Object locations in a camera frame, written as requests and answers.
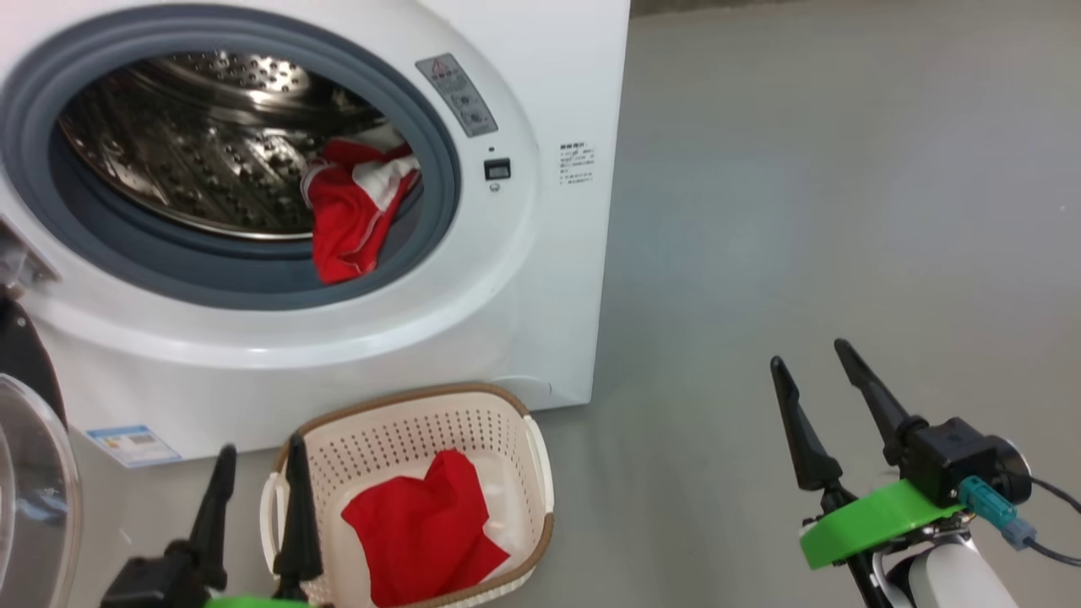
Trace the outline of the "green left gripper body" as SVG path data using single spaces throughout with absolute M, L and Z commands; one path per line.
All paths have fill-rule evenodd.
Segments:
M 334 605 L 322 605 L 301 597 L 222 595 L 209 597 L 202 608 L 334 608 Z

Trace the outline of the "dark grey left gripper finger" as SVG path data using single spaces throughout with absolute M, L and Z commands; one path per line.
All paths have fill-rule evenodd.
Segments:
M 228 585 L 224 548 L 226 513 L 235 488 L 236 459 L 238 450 L 235 445 L 221 447 L 188 538 L 193 551 L 193 566 L 202 578 L 202 584 L 215 591 L 225 591 Z
M 271 497 L 280 508 L 280 538 L 271 570 L 278 581 L 273 598 L 310 603 L 306 584 L 323 573 L 317 511 L 313 508 L 312 475 L 307 445 L 293 432 L 286 446 L 285 470 L 273 474 Z

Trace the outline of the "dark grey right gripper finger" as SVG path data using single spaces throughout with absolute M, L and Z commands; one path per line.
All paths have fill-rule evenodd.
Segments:
M 803 491 L 833 491 L 840 487 L 843 470 L 822 445 L 801 405 L 801 394 L 780 356 L 769 361 L 777 401 L 780 423 L 795 466 L 796 484 Z
M 850 385 L 860 392 L 867 404 L 882 438 L 882 454 L 888 465 L 904 467 L 909 459 L 908 435 L 915 429 L 926 428 L 929 423 L 921 415 L 912 415 L 899 404 L 848 339 L 835 339 L 835 354 L 845 369 Z

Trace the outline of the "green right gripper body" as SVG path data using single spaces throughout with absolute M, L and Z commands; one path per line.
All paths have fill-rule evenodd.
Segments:
M 866 608 L 916 608 L 907 584 L 908 561 L 888 570 L 889 555 L 926 544 L 967 544 L 967 516 L 961 508 L 938 508 L 907 480 L 864 497 L 840 480 L 799 480 L 803 491 L 819 491 L 822 512 L 806 518 L 799 546 L 808 568 L 845 567 Z

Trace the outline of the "plain red cloth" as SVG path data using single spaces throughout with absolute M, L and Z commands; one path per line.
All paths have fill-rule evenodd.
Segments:
M 364 550 L 376 608 L 464 591 L 510 558 L 484 531 L 486 498 L 457 450 L 437 453 L 424 477 L 397 476 L 360 492 L 341 519 Z

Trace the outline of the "black round glass washer door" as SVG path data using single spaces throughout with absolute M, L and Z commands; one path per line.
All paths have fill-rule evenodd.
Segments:
M 81 536 L 79 471 L 57 373 L 0 289 L 0 608 L 66 608 Z

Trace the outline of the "red and white garment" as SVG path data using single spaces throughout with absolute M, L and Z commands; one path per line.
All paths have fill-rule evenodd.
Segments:
M 421 179 L 408 143 L 330 138 L 301 179 L 312 211 L 312 259 L 324 285 L 358 280 L 378 255 L 400 204 Z

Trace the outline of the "cream perforated laundry basket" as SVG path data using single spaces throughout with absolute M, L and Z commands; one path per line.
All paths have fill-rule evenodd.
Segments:
M 301 425 L 323 573 L 302 584 L 317 608 L 376 608 L 366 555 L 341 518 L 355 495 L 421 478 L 440 451 L 473 463 L 490 513 L 484 531 L 508 558 L 479 584 L 408 608 L 479 608 L 521 589 L 555 530 L 551 459 L 536 420 L 509 389 L 465 383 L 383 396 Z

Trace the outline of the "grey rubber door gasket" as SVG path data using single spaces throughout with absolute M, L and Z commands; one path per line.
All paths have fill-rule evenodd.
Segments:
M 383 113 L 418 154 L 421 177 L 393 217 L 377 269 L 324 285 L 312 235 L 264 242 L 162 219 L 102 181 L 62 134 L 64 107 L 101 76 L 131 62 L 216 50 L 285 58 L 321 74 Z M 44 35 L 0 91 L 0 155 L 32 219 L 78 257 L 132 287 L 219 309 L 309 309 L 378 292 L 443 242 L 462 190 L 448 123 L 388 62 L 316 24 L 223 4 L 125 8 Z

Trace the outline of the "white washing machine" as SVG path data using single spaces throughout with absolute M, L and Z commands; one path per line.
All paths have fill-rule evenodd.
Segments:
M 116 280 L 46 234 L 0 155 L 0 285 L 44 342 L 74 432 L 146 425 L 185 461 L 224 442 L 271 448 L 344 405 L 421 386 L 493 382 L 533 410 L 590 400 L 632 0 L 0 0 L 0 91 L 44 35 L 165 3 L 294 17 L 388 62 L 452 132 L 459 208 L 429 257 L 368 296 L 197 307 Z M 418 72 L 444 53 L 497 133 L 464 135 Z M 572 142 L 597 149 L 593 181 L 560 186 L 557 151 Z

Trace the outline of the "blue energy label sticker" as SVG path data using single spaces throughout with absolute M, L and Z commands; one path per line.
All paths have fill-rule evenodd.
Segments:
M 88 429 L 91 442 L 128 470 L 181 462 L 181 454 L 146 425 Z

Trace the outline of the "white text sticker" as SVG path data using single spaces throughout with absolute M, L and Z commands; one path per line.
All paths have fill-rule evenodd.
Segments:
M 590 143 L 561 144 L 557 151 L 557 184 L 572 186 L 591 183 L 597 166 L 597 149 Z

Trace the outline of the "steel perforated washer drum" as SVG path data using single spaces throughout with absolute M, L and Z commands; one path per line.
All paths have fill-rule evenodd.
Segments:
M 312 237 L 301 195 L 331 138 L 405 142 L 386 116 L 296 62 L 228 50 L 131 62 L 85 85 L 57 124 L 71 149 L 133 204 L 198 232 Z

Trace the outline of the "grey warning label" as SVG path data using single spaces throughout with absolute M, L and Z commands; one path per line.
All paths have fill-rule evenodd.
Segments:
M 433 87 L 440 100 L 455 116 L 468 138 L 497 133 L 497 119 L 491 113 L 486 100 L 464 70 L 461 62 L 451 53 L 416 62 L 421 76 Z

